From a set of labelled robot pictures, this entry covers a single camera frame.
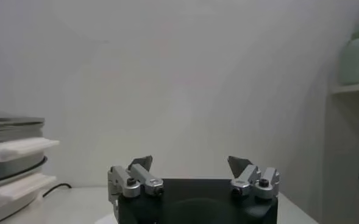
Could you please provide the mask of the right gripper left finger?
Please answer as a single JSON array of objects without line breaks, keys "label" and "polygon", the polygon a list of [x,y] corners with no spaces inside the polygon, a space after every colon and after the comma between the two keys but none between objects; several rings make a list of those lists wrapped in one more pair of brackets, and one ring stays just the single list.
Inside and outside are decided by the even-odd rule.
[{"label": "right gripper left finger", "polygon": [[151,155],[135,158],[125,169],[123,166],[112,166],[107,172],[108,200],[113,203],[115,197],[137,198],[143,191],[146,195],[160,197],[165,187],[161,178],[149,171],[152,165]]}]

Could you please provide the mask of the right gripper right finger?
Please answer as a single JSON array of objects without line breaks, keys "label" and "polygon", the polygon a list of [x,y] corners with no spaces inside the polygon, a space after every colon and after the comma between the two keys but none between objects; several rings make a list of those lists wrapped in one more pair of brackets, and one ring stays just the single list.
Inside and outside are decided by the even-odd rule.
[{"label": "right gripper right finger", "polygon": [[263,172],[248,159],[229,156],[228,164],[233,174],[230,181],[234,197],[254,195],[261,200],[271,200],[279,194],[280,173],[273,167]]}]

